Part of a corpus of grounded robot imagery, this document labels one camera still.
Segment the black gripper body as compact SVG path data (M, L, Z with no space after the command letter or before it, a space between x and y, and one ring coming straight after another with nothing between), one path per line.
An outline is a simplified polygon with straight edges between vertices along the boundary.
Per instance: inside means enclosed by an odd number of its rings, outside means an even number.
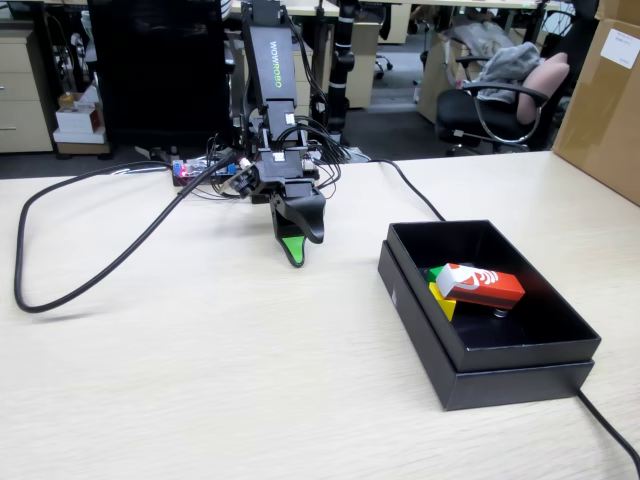
M304 166L307 154L306 147L260 148L254 157L252 196L267 198L278 194L286 198L305 198L318 195L315 187L318 175Z

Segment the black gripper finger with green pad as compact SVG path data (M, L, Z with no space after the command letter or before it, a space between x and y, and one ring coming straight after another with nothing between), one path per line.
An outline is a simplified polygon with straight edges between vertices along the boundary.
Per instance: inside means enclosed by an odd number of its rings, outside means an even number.
M300 268L305 262L306 236L295 223L286 219L278 211L277 207L280 204L281 199L279 197L270 199L274 235L289 263L295 268Z
M286 218L295 224L312 243L324 242L324 211L326 198L319 191L312 189L311 193L300 197L285 199Z

